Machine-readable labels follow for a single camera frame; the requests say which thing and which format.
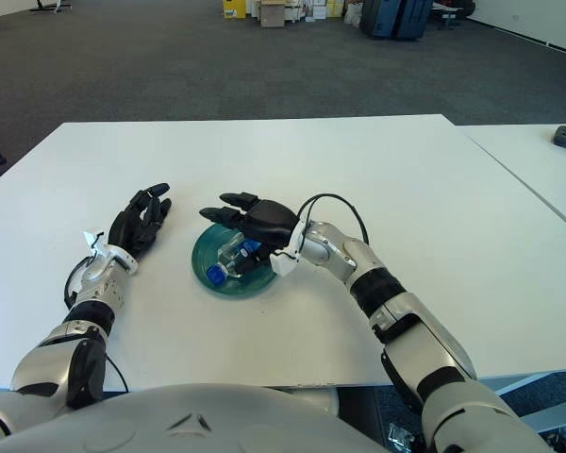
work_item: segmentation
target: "robot finger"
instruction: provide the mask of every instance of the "robot finger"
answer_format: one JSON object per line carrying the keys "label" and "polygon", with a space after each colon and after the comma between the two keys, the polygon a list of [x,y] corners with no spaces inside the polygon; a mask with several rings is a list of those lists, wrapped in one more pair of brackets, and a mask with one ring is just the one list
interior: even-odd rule
{"label": "robot finger", "polygon": [[231,206],[236,206],[241,208],[241,210],[249,211],[253,208],[260,199],[253,195],[252,193],[241,192],[241,193],[223,193],[220,195],[220,199]]}
{"label": "robot finger", "polygon": [[172,200],[166,198],[159,204],[159,221],[163,222],[163,219],[168,215],[170,208],[172,207]]}
{"label": "robot finger", "polygon": [[199,213],[215,224],[221,224],[228,229],[240,228],[245,218],[238,210],[233,210],[227,206],[223,208],[203,208]]}
{"label": "robot finger", "polygon": [[154,197],[158,199],[161,195],[168,192],[169,189],[170,186],[167,183],[162,182],[149,187],[144,191],[138,191],[136,195],[132,197],[125,210],[137,210],[140,214],[149,206],[149,203],[151,203],[151,200]]}
{"label": "robot finger", "polygon": [[147,228],[150,224],[157,222],[161,215],[161,203],[159,198],[151,198],[147,210],[142,217],[142,227]]}

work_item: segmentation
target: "teal glass plate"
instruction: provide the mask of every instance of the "teal glass plate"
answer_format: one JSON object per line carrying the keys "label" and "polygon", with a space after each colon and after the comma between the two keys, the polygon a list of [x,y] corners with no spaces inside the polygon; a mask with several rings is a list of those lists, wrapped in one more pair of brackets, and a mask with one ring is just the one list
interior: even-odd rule
{"label": "teal glass plate", "polygon": [[191,266],[199,281],[206,287],[220,294],[247,297],[265,288],[276,274],[271,266],[260,267],[240,278],[227,278],[221,286],[214,286],[206,277],[206,270],[216,262],[218,249],[228,243],[239,233],[236,229],[228,229],[214,224],[204,231],[192,249]]}

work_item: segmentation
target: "robot forearm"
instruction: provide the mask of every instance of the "robot forearm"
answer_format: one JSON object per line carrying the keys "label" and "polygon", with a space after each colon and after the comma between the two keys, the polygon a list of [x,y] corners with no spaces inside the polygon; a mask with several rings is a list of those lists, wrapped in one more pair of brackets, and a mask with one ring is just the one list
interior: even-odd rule
{"label": "robot forearm", "polygon": [[548,451],[490,389],[465,350],[391,275],[371,247],[330,224],[310,224],[302,255],[341,280],[385,345],[382,363],[435,451]]}
{"label": "robot forearm", "polygon": [[63,320],[19,363],[0,394],[0,439],[101,399],[108,335],[124,302],[128,272],[97,255]]}

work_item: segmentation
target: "robotic hand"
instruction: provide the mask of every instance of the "robotic hand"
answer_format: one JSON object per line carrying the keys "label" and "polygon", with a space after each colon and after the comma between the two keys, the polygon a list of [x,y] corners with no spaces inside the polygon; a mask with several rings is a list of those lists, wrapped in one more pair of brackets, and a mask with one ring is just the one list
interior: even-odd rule
{"label": "robotic hand", "polygon": [[[101,399],[108,335],[124,303],[128,276],[172,206],[170,199],[159,200],[168,190],[163,183],[137,192],[113,222],[108,243],[102,231],[84,233],[92,254],[67,279],[69,313],[21,360],[12,392],[0,394],[0,439]],[[69,295],[78,271],[81,290]]]}
{"label": "robotic hand", "polygon": [[304,223],[300,222],[289,208],[275,201],[260,200],[257,196],[245,192],[223,193],[220,199],[241,208],[245,214],[229,207],[204,208],[199,213],[223,227],[237,229],[245,237],[260,243],[260,247],[235,266],[236,272],[245,274],[260,266],[271,264],[275,272],[284,275],[286,272],[278,265],[282,262],[278,257],[288,257],[297,263],[297,250],[295,255],[291,255],[287,248],[291,238],[297,242]]}
{"label": "robotic hand", "polygon": [[246,210],[207,208],[201,215],[266,245],[273,269],[289,272],[301,255],[326,268],[357,300],[385,345],[381,356],[388,376],[406,404],[422,414],[425,441],[433,451],[547,451],[547,445],[524,425],[491,390],[476,382],[472,362],[451,333],[426,306],[408,293],[364,241],[345,236],[333,225],[300,218],[270,200],[250,193],[221,195]]}

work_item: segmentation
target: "blue object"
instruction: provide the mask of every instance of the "blue object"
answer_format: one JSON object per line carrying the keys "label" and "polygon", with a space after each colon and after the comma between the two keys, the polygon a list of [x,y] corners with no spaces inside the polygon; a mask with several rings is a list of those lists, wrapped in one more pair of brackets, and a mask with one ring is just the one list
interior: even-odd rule
{"label": "blue object", "polygon": [[415,40],[424,35],[432,0],[364,0],[360,29],[369,36]]}
{"label": "blue object", "polygon": [[260,247],[261,245],[262,243],[259,243],[258,241],[246,239],[241,243],[239,249],[240,251],[244,249],[245,251],[247,251],[247,254],[249,255],[250,253],[255,252],[258,249],[258,247]]}
{"label": "blue object", "polygon": [[226,273],[221,264],[214,264],[206,269],[206,277],[214,286],[221,286],[226,281]]}

